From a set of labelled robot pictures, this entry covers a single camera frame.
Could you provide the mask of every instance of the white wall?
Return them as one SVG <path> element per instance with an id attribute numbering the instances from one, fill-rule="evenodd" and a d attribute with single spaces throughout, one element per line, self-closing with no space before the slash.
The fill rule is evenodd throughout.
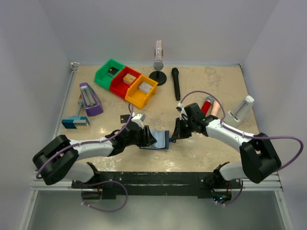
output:
<path id="1" fill-rule="evenodd" d="M 295 135 L 307 145 L 307 1 L 280 0 L 243 65 L 248 92 L 255 98 L 259 128 L 269 135 Z M 299 148 L 275 141 L 283 163 Z M 280 171 L 295 229 L 306 229 L 306 151 Z"/>
<path id="2" fill-rule="evenodd" d="M 69 62 L 37 0 L 0 1 L 0 225 L 18 228 L 32 157 L 52 138 Z"/>
<path id="3" fill-rule="evenodd" d="M 243 62 L 278 0 L 40 0 L 71 61 Z"/>

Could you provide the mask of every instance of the red cylinder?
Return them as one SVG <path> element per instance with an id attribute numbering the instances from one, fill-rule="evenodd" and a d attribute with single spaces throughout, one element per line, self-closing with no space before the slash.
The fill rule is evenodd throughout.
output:
<path id="1" fill-rule="evenodd" d="M 212 97 L 206 97 L 206 101 L 203 104 L 201 111 L 206 115 L 208 110 L 210 109 L 210 106 L 212 105 L 214 99 Z"/>

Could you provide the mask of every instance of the black microphone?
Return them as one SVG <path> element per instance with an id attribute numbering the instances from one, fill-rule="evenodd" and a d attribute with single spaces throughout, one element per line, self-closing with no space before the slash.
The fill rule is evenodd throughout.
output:
<path id="1" fill-rule="evenodd" d="M 172 68 L 172 76 L 174 79 L 176 101 L 180 101 L 180 87 L 179 87 L 179 79 L 178 79 L 179 71 L 177 68 Z"/>

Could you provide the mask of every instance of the metal frame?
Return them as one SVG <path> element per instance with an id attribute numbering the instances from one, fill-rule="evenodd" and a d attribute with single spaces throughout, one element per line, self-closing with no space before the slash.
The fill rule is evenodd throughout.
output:
<path id="1" fill-rule="evenodd" d="M 73 82 L 75 79 L 75 75 L 76 75 L 78 66 L 79 66 L 79 63 L 72 64 L 70 81 L 69 81 L 67 91 L 64 97 L 64 101 L 63 101 L 62 108 L 59 114 L 59 118 L 58 118 L 56 129 L 54 131 L 53 138 L 56 137 L 61 131 L 61 120 L 66 112 L 67 103 L 69 100 L 69 96 L 71 93 L 71 89 L 73 86 Z M 282 189 L 280 178 L 277 172 L 267 177 L 260 184 L 255 184 L 248 179 L 243 179 L 243 181 L 244 181 L 243 191 L 275 191 L 276 200 L 278 203 L 279 211 L 281 213 L 285 229 L 286 230 L 294 229 L 291 223 L 291 219 L 290 219 L 290 215 L 289 215 L 289 211 L 288 211 L 286 202 L 284 200 L 283 189 Z M 72 189 L 70 180 L 62 180 L 54 185 L 45 185 L 43 180 L 37 180 L 35 179 L 35 176 L 34 176 L 34 179 L 31 183 L 30 193 L 29 193 L 29 196 L 26 202 L 26 206 L 25 206 L 24 213 L 23 213 L 18 230 L 28 229 L 30 219 L 32 216 L 32 212 L 35 206 L 37 194 L 39 191 L 69 191 L 69 190 L 81 191 L 81 189 Z"/>

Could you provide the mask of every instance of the table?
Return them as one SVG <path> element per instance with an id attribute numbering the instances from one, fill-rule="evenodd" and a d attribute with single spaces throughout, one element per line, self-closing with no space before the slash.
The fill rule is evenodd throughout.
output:
<path id="1" fill-rule="evenodd" d="M 132 69 L 149 76 L 154 71 L 150 66 L 130 66 Z M 120 115 L 128 114 L 128 102 L 110 91 L 94 83 L 94 76 L 100 66 L 79 66 L 66 103 L 65 116 L 72 116 L 78 108 L 80 96 L 79 84 L 89 83 L 100 97 L 104 112 L 95 117 L 88 117 L 89 129 L 65 129 L 61 125 L 60 134 L 69 139 L 87 140 L 101 138 L 115 129 L 120 129 Z M 167 75 L 164 85 L 158 86 L 157 93 L 142 109 L 145 125 L 157 130 L 169 130 L 170 135 L 175 128 L 175 119 L 179 116 L 176 110 L 178 102 L 175 99 L 174 83 L 171 76 L 173 66 L 165 66 L 163 72 Z M 223 104 L 226 111 L 243 100 L 248 92 L 239 66 L 177 66 L 181 98 L 194 90 L 204 90 L 212 93 Z M 184 106 L 196 102 L 200 107 L 207 95 L 194 93 L 185 101 Z M 80 116 L 86 116 L 84 109 Z M 258 133 L 255 117 L 250 113 L 239 129 Z M 100 171 L 148 171 L 148 172 L 209 172 L 219 164 L 227 161 L 239 161 L 240 154 L 226 144 L 201 134 L 193 133 L 188 139 L 170 143 L 169 150 L 145 150 L 136 146 L 127 147 L 124 152 L 113 157 L 95 157 L 83 160 L 92 162 Z"/>

